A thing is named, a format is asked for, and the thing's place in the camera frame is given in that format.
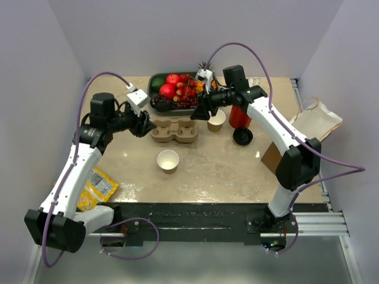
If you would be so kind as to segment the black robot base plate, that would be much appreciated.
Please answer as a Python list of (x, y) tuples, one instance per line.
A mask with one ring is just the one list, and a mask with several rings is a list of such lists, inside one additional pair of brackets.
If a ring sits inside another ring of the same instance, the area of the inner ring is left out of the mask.
[(247, 203), (116, 203), (110, 227), (102, 235), (126, 232), (127, 246), (145, 241), (243, 243), (260, 245), (261, 234), (297, 233), (292, 215), (274, 220), (265, 204)]

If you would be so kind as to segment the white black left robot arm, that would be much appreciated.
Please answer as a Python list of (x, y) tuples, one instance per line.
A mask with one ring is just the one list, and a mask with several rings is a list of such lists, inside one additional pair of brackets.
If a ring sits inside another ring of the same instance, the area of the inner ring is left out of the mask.
[(69, 158), (51, 193), (37, 210), (28, 210), (24, 221), (37, 245), (75, 253), (85, 237), (104, 227), (118, 231), (121, 215), (110, 206), (97, 205), (87, 212), (77, 212), (79, 197), (90, 173), (115, 133), (128, 130), (144, 137), (156, 126), (142, 108), (149, 96), (141, 89), (127, 94), (119, 104), (111, 93), (96, 93), (90, 112), (81, 119), (73, 138)]

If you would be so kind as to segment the black cup lid top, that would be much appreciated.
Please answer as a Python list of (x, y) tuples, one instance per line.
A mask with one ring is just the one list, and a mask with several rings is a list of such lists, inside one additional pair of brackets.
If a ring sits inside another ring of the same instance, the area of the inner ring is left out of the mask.
[(171, 100), (162, 99), (158, 101), (153, 101), (151, 103), (151, 106), (158, 112), (167, 112), (172, 111), (174, 109), (174, 102)]

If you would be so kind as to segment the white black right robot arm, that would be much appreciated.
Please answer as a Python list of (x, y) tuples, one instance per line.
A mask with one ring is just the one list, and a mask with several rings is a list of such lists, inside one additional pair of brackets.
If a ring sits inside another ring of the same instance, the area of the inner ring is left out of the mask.
[(227, 87), (216, 91), (211, 87), (212, 71), (197, 72), (195, 80), (203, 83), (203, 91), (191, 119), (208, 121), (220, 107), (231, 105), (258, 122), (272, 138), (281, 154), (275, 170), (278, 188), (258, 220), (258, 227), (260, 231), (276, 233), (289, 220), (291, 203), (299, 188), (319, 174), (321, 143), (296, 130), (269, 103), (268, 94), (260, 86), (250, 86), (241, 65), (227, 67), (223, 73)]

